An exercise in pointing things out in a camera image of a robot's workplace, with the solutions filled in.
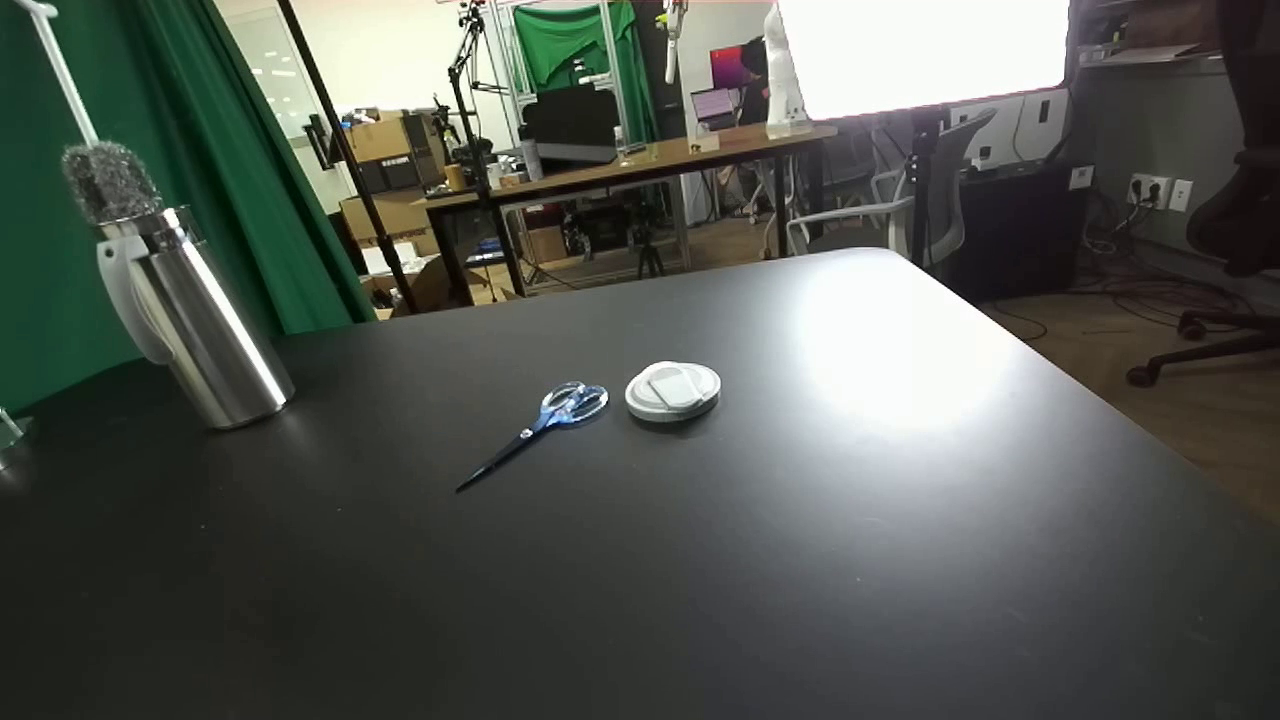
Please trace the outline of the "stainless steel flask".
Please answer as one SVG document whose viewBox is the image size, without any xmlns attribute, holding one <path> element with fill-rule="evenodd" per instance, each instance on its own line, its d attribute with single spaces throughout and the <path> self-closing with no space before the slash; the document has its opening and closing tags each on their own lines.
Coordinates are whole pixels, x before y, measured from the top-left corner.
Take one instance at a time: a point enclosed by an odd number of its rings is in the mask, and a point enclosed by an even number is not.
<svg viewBox="0 0 1280 720">
<path fill-rule="evenodd" d="M 242 429 L 288 407 L 294 384 L 233 300 L 190 222 L 165 210 L 105 222 L 97 268 L 136 354 L 177 376 L 209 429 Z"/>
</svg>

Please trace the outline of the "white bottle brush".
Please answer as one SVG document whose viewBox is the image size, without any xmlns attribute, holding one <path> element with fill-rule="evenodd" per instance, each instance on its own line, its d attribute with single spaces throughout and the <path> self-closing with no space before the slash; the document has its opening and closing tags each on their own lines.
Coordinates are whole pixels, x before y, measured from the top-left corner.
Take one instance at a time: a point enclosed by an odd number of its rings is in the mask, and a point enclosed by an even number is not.
<svg viewBox="0 0 1280 720">
<path fill-rule="evenodd" d="M 149 167 L 139 164 L 139 156 L 116 139 L 105 139 L 93 125 L 85 94 L 63 60 L 63 50 L 51 30 L 61 9 L 51 0 L 10 0 L 10 4 L 28 15 L 37 44 L 45 50 L 48 74 L 63 97 L 66 116 L 71 116 L 71 129 L 80 132 L 80 139 L 66 145 L 61 156 L 61 167 L 71 183 L 80 214 L 93 223 L 122 223 L 122 222 L 156 218 L 165 210 L 165 200 L 159 200 Z"/>
</svg>

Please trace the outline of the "white round flask lid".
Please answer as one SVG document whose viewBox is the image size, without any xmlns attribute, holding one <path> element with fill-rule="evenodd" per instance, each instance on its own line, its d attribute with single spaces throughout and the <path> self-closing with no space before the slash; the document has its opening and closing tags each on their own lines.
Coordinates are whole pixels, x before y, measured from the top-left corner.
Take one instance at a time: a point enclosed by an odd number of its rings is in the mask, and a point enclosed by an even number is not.
<svg viewBox="0 0 1280 720">
<path fill-rule="evenodd" d="M 718 372 L 692 362 L 650 362 L 624 384 L 624 407 L 641 424 L 689 424 L 718 400 Z"/>
</svg>

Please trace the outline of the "wooden background desk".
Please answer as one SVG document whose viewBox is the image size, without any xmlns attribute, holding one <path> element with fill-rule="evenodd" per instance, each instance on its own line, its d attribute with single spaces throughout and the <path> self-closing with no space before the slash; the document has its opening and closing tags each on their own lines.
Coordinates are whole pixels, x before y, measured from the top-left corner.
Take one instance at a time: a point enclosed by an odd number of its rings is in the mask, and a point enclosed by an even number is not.
<svg viewBox="0 0 1280 720">
<path fill-rule="evenodd" d="M 820 150 L 823 139 L 833 139 L 833 129 L 769 129 L 769 125 L 725 129 L 706 137 L 675 137 L 675 139 L 634 145 L 613 156 L 606 164 L 586 164 L 586 167 L 556 173 L 542 180 L 430 198 L 424 200 L 424 218 L 437 234 L 437 249 L 442 257 L 452 295 L 463 300 L 463 260 L 455 253 L 455 238 L 449 234 L 449 218 L 482 214 L 486 222 L 498 222 L 508 210 L 525 210 L 525 206 L 562 206 L 562 200 L 606 194 L 606 188 L 666 183 L 685 173 L 747 164 L 747 160 L 769 160 L 770 188 L 785 188 L 787 160 L 794 153 Z"/>
</svg>

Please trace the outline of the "bright studio light panel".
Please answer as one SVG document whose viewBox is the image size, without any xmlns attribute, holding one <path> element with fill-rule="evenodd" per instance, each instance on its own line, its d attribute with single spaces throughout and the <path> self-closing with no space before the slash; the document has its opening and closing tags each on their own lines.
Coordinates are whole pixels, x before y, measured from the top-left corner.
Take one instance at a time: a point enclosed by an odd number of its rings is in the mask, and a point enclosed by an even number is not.
<svg viewBox="0 0 1280 720">
<path fill-rule="evenodd" d="M 780 0 L 814 119 L 1051 88 L 1072 0 Z"/>
</svg>

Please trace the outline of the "green backdrop curtain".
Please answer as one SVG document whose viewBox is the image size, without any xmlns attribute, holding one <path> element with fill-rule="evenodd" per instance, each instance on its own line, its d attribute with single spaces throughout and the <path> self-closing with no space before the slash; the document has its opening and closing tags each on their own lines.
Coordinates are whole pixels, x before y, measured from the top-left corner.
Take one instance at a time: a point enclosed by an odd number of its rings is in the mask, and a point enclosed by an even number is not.
<svg viewBox="0 0 1280 720">
<path fill-rule="evenodd" d="M 266 338 L 373 318 L 216 0 L 0 0 L 0 406 L 139 356 L 93 249 L 177 214 Z"/>
</svg>

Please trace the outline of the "black office chair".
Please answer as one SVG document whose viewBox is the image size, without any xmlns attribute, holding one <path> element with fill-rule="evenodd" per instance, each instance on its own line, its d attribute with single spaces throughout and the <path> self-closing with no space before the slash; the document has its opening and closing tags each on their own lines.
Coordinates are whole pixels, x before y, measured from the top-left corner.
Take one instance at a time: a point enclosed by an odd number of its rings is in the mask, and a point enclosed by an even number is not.
<svg viewBox="0 0 1280 720">
<path fill-rule="evenodd" d="M 1192 214 L 1187 239 L 1223 260 L 1226 277 L 1257 277 L 1280 268 L 1280 0 L 1214 0 L 1214 25 L 1244 150 L 1226 183 Z M 1280 344 L 1274 318 L 1244 313 L 1185 313 L 1176 334 L 1199 339 L 1206 324 L 1244 329 L 1249 338 L 1149 356 L 1127 370 L 1127 384 L 1151 387 L 1169 364 Z"/>
</svg>

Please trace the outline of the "blue handled scissors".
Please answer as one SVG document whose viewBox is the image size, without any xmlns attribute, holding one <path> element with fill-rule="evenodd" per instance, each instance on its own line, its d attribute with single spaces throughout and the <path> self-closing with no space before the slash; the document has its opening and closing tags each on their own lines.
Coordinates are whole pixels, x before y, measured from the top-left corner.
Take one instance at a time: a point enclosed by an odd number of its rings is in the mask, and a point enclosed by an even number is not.
<svg viewBox="0 0 1280 720">
<path fill-rule="evenodd" d="M 534 406 L 534 417 L 492 459 L 482 459 L 477 472 L 469 472 L 459 482 L 459 493 L 469 493 L 470 483 L 492 475 L 498 464 L 518 457 L 539 438 L 594 420 L 606 407 L 606 400 L 613 400 L 613 394 L 603 384 L 586 384 L 586 382 L 567 382 L 567 384 L 542 394 Z"/>
</svg>

